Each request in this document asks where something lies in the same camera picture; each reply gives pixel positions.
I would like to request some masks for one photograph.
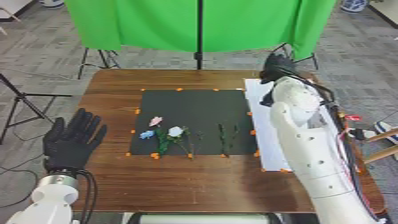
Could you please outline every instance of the green screen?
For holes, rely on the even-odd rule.
[[[205,52],[290,43],[311,56],[336,0],[205,0]],[[198,51],[198,0],[68,0],[86,47]]]

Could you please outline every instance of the gray floor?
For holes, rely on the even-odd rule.
[[[66,9],[47,10],[36,5],[22,16],[24,22],[2,23],[9,36],[0,35],[0,71],[25,92],[73,94],[59,99],[50,116],[70,117],[84,95],[96,68],[88,68],[84,80],[75,80],[84,48]],[[361,114],[358,127],[370,127],[397,110],[398,104],[398,30],[391,28],[370,10],[347,15],[336,10],[322,35],[317,55],[320,60],[320,80],[338,95],[347,113]],[[207,54],[207,69],[260,69],[269,51],[242,51]],[[192,69],[191,53],[178,53],[127,47],[120,53],[123,68]],[[98,55],[89,61],[100,63]],[[313,70],[311,62],[301,69]],[[47,99],[34,98],[38,105]],[[0,87],[0,127],[13,103],[13,93]],[[27,108],[18,108],[16,120],[29,117]],[[398,125],[398,115],[388,118]],[[41,135],[50,124],[45,121],[18,126],[15,132],[27,139]],[[365,154],[381,150],[388,142],[363,146]],[[0,165],[13,167],[41,154],[41,139],[20,141],[13,132],[0,146]],[[41,159],[22,168],[43,173]],[[390,214],[398,223],[398,162],[393,157],[377,161],[370,171],[384,192]],[[0,176],[0,206],[13,203],[32,188],[29,174],[8,173]],[[27,203],[0,209],[0,223],[25,207]],[[96,215],[93,223],[118,223],[118,214]]]

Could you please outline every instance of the robotic arm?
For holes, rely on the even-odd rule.
[[[287,65],[285,58],[272,55],[269,61]],[[267,66],[274,80],[274,90],[265,96],[271,119],[278,129],[283,153],[294,173],[310,193],[322,224],[377,224],[384,220],[367,208],[354,187],[354,177],[340,151],[340,138],[320,118],[322,96],[317,86],[295,74],[292,67]],[[319,118],[320,127],[311,128]]]
[[[79,224],[73,220],[72,204],[79,199],[77,175],[89,175],[84,170],[91,153],[102,144],[107,134],[104,125],[95,135],[100,117],[79,110],[68,128],[64,119],[57,118],[43,138],[45,168],[48,176],[41,179],[32,192],[32,205],[18,212],[6,224]]]

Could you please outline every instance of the metal stand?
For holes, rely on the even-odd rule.
[[[27,122],[31,122],[31,121],[34,121],[38,119],[47,119],[54,123],[50,117],[47,116],[47,111],[48,111],[50,106],[54,104],[56,98],[57,97],[72,97],[72,95],[32,94],[32,93],[20,92],[20,90],[16,89],[16,87],[15,87],[13,83],[9,82],[9,80],[8,80],[8,78],[6,78],[2,73],[0,73],[0,81],[4,82],[6,86],[9,87],[9,89],[13,90],[15,94],[16,94],[15,104],[13,104],[13,108],[11,108],[11,112],[9,112],[9,118],[8,118],[8,121],[6,121],[4,132],[2,132],[2,137],[0,137],[0,145],[2,145],[4,137],[6,137],[8,130],[9,130],[11,127],[18,126],[20,124],[25,124]],[[29,101],[27,96],[48,96],[48,97],[52,97],[50,103],[48,103],[47,108],[45,108],[43,111],[36,107],[34,103]],[[15,117],[15,112],[16,112],[16,106],[18,106],[20,102],[24,102],[25,105],[29,106],[29,108],[32,109],[32,111],[36,113],[36,117],[29,118],[24,121],[18,121],[16,123],[11,124],[13,117]]]
[[[274,49],[272,53],[276,53],[276,51],[278,51],[279,49],[283,49],[283,51],[285,51],[285,56],[290,57],[290,59],[294,60],[294,51],[288,53],[287,44],[288,44],[288,43],[285,43],[285,44],[279,45],[279,47]],[[313,59],[313,62],[315,62],[315,69],[320,70],[320,65],[319,65],[319,60],[317,60],[315,53],[311,54],[311,56],[310,56],[308,58],[304,58],[304,59],[301,59],[299,61],[295,61],[295,63],[306,61],[308,59]]]
[[[203,70],[203,7],[205,0],[198,0],[198,52],[194,54],[194,59],[198,62],[196,69]]]
[[[104,66],[98,66],[98,65],[95,65],[95,64],[91,64],[91,63],[86,63],[86,60],[88,60],[88,54],[89,54],[89,48],[84,49],[84,58],[82,58],[82,64],[80,64],[80,68],[79,68],[79,79],[82,79],[84,67],[86,67],[86,66],[96,66],[96,67],[100,67],[102,69],[111,69],[112,67],[121,68],[121,66],[120,66],[120,64],[118,64],[118,62],[116,62],[116,59],[114,59],[112,56],[111,56],[111,53],[112,53],[114,55],[118,55],[116,51],[105,51],[105,52],[107,52],[107,56],[109,56],[109,58],[111,58],[111,60],[112,60],[112,62],[114,62],[114,66],[109,65],[109,61],[107,61],[107,59],[105,59],[105,55],[104,55],[104,50],[98,50],[98,54],[100,54],[100,57],[102,57],[102,60],[104,60]]]

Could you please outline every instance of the white wall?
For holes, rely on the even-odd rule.
[[[32,0],[0,0],[0,6],[9,10],[11,13],[16,13]],[[0,19],[8,19],[9,14],[0,10]]]
[[[384,0],[379,3],[372,2],[372,6],[398,24],[398,0]]]

